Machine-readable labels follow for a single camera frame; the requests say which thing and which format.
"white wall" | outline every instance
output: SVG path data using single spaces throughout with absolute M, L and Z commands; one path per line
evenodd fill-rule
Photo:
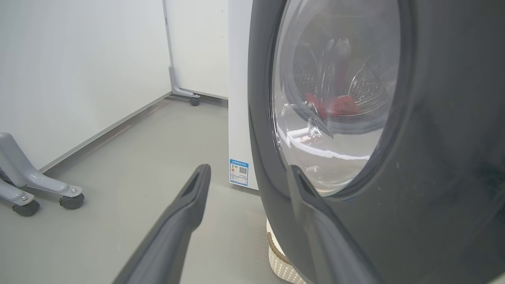
M 162 0 L 1 0 L 0 132 L 38 169 L 171 91 Z
M 228 0 L 166 0 L 166 7 L 179 87 L 227 98 Z

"gray metal stand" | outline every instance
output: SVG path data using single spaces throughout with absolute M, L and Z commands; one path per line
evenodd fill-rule
M 30 186 L 63 196 L 60 205 L 81 207 L 82 188 L 47 177 L 35 169 L 9 133 L 0 133 L 0 168 L 16 187 Z
M 168 66 L 168 71 L 170 73 L 170 82 L 172 83 L 172 94 L 176 94 L 179 96 L 184 96 L 184 97 L 189 97 L 189 102 L 193 106 L 199 105 L 199 100 L 200 95 L 195 94 L 190 91 L 183 90 L 179 87 L 179 84 L 177 83 L 177 79 L 175 78 L 175 72 L 174 72 L 174 59 L 172 57 L 172 45 L 170 44 L 170 32 L 168 31 L 168 21 L 167 21 L 167 5 L 165 3 L 165 0 L 163 1 L 163 13 L 165 15 L 165 29 L 167 31 L 167 42 L 168 42 L 168 53 L 170 57 L 170 65 Z
M 14 203 L 12 209 L 21 216 L 31 216 L 40 207 L 33 194 L 24 192 L 0 179 L 0 198 Z

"gray plastic part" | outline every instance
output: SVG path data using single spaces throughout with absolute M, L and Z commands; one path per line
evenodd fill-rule
M 210 181 L 211 167 L 198 166 L 114 284 L 179 283 L 189 238 L 204 216 Z
M 200 98 L 200 95 L 198 94 L 181 89 L 179 87 L 179 84 L 177 83 L 177 79 L 175 78 L 175 72 L 173 67 L 174 58 L 172 57 L 172 45 L 170 44 L 170 33 L 168 31 L 167 4 L 165 3 L 166 0 L 162 1 L 163 1 L 163 14 L 165 15 L 165 29 L 167 30 L 168 54 L 170 57 L 170 65 L 168 66 L 168 72 L 170 74 L 170 82 L 172 84 L 172 94 L 190 98 Z
M 47 177 L 35 169 L 9 133 L 0 133 L 0 168 L 17 186 L 28 185 L 67 197 L 82 193 L 82 188 Z
M 298 166 L 287 171 L 296 220 L 309 239 L 318 284 L 383 283 L 354 239 Z
M 0 198 L 19 206 L 25 206 L 33 200 L 33 194 L 24 192 L 0 179 Z

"patterned base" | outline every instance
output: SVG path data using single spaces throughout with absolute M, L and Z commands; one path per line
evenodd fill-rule
M 267 220 L 268 260 L 270 267 L 279 278 L 293 284 L 306 284 L 300 275 L 294 270 L 289 260 L 284 255 L 279 243 L 275 239 L 270 223 Z

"metal bracket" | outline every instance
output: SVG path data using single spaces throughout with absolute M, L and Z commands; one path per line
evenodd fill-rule
M 82 193 L 82 187 L 47 177 L 35 169 L 9 133 L 0 133 L 0 168 L 16 187 L 28 185 L 67 197 Z
M 2 179 L 0 179 L 0 197 L 19 206 L 25 206 L 33 200 L 33 194 L 24 192 Z
M 167 4 L 165 3 L 166 0 L 162 1 L 163 1 L 163 14 L 165 15 L 165 29 L 167 31 L 168 54 L 170 57 L 170 65 L 168 66 L 168 72 L 170 74 L 170 82 L 172 84 L 172 94 L 190 98 L 200 98 L 200 95 L 198 94 L 181 89 L 179 87 L 179 84 L 177 83 L 177 79 L 175 78 L 175 71 L 173 66 L 174 58 L 172 56 L 172 45 L 170 44 L 170 32 L 168 31 Z

